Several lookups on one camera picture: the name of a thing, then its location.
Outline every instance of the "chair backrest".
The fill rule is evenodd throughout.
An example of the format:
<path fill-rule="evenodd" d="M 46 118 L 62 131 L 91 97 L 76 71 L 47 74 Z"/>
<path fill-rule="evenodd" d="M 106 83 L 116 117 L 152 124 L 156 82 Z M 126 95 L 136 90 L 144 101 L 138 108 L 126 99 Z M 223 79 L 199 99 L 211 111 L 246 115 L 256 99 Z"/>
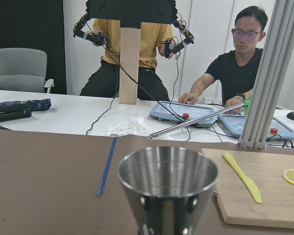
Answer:
<path fill-rule="evenodd" d="M 47 54 L 29 48 L 0 49 L 0 89 L 45 92 Z"/>

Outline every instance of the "green object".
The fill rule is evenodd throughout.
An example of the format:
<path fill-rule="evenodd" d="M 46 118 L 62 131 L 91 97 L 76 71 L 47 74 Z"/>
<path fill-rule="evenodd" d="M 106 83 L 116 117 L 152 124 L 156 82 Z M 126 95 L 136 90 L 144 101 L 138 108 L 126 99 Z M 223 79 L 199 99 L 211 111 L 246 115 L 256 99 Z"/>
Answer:
<path fill-rule="evenodd" d="M 246 100 L 243 100 L 243 102 L 245 103 L 245 105 L 243 106 L 245 108 L 244 115 L 247 115 L 248 113 L 250 99 L 251 99 L 251 96 L 248 97 Z"/>

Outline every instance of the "wooden cutting board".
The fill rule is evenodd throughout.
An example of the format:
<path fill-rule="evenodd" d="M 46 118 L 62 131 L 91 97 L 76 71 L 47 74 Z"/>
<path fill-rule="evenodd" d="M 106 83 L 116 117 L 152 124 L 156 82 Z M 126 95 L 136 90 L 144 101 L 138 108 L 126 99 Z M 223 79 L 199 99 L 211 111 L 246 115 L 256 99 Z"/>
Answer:
<path fill-rule="evenodd" d="M 204 155 L 218 166 L 218 205 L 228 224 L 294 228 L 294 186 L 282 172 L 294 168 L 293 155 L 203 149 Z M 257 204 L 232 167 L 222 157 L 230 152 L 242 171 L 260 191 L 262 204 Z"/>

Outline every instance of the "brown tabletop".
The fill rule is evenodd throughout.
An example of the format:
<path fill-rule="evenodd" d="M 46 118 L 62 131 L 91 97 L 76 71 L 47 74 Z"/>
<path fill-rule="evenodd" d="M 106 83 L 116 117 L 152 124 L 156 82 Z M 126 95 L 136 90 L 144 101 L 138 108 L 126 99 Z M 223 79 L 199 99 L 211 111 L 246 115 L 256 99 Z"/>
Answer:
<path fill-rule="evenodd" d="M 242 150 L 232 143 L 120 137 L 104 193 L 96 197 L 112 140 L 0 130 L 0 235 L 136 235 L 137 225 L 117 178 L 125 155 L 149 146 Z M 261 151 L 294 155 L 294 149 Z M 211 199 L 195 234 L 286 235 L 294 229 L 226 224 Z"/>

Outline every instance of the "glasses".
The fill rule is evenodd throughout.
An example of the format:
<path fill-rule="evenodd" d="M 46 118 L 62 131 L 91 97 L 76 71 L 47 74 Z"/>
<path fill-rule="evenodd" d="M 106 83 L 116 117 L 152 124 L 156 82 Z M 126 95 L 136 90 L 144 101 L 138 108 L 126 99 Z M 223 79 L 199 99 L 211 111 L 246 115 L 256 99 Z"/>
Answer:
<path fill-rule="evenodd" d="M 249 32 L 243 32 L 241 30 L 238 29 L 234 29 L 234 36 L 237 38 L 242 38 L 244 34 L 246 34 L 246 36 L 248 37 L 248 39 L 254 39 L 257 33 L 260 32 L 253 32 L 253 31 L 249 31 Z"/>

